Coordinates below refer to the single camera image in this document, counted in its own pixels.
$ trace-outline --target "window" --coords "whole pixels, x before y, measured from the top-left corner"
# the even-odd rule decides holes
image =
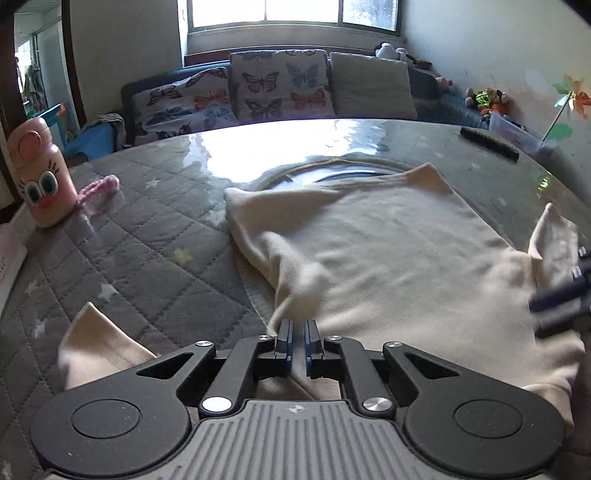
[[[187,0],[189,30],[258,24],[320,24],[394,34],[399,0]]]
[[[31,57],[31,40],[27,40],[25,43],[20,45],[14,52],[14,56],[18,58],[17,62],[17,75],[18,75],[18,89],[23,92],[24,88],[24,77],[27,72],[27,67],[33,63]]]

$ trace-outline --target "window frame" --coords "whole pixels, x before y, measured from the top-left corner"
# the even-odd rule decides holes
[[[396,26],[395,30],[389,30],[381,27],[371,27],[370,25],[360,25],[355,23],[349,23],[343,21],[343,11],[345,8],[345,0],[339,0],[339,16],[336,22],[308,22],[308,21],[297,21],[297,20],[260,20],[257,22],[234,22],[219,25],[206,25],[205,27],[194,27],[193,26],[193,0],[187,0],[187,23],[189,25],[189,33],[203,32],[208,30],[218,30],[220,28],[228,27],[247,27],[251,25],[318,25],[321,27],[341,27],[350,28],[352,30],[362,30],[377,33],[380,35],[388,35],[391,37],[400,36],[400,25],[401,25],[401,5],[403,0],[394,0],[396,2]]]

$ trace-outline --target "white plush toy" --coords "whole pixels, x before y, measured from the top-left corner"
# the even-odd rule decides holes
[[[394,50],[394,47],[390,43],[382,43],[382,46],[376,50],[375,56],[379,59],[402,60],[408,63],[409,67],[414,67],[414,63],[408,57],[406,49],[398,47]]]

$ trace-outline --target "yellow star pattern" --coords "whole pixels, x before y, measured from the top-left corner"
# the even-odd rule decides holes
[[[193,257],[186,248],[177,248],[173,253],[173,260],[179,265],[189,263],[192,259]]]

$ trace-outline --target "stuffed toy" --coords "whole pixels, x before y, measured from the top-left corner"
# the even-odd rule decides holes
[[[437,77],[437,83],[439,84],[439,89],[442,92],[449,92],[451,86],[453,86],[453,80],[448,80],[445,77]]]
[[[411,57],[405,48],[399,47],[394,50],[390,43],[382,43],[376,47],[375,56],[379,59],[401,60],[405,61],[409,67],[414,68],[416,59]]]
[[[473,89],[466,90],[466,106],[477,107],[482,115],[490,111],[499,112],[506,115],[509,112],[509,96],[500,90],[487,88],[480,92],[474,92]]]

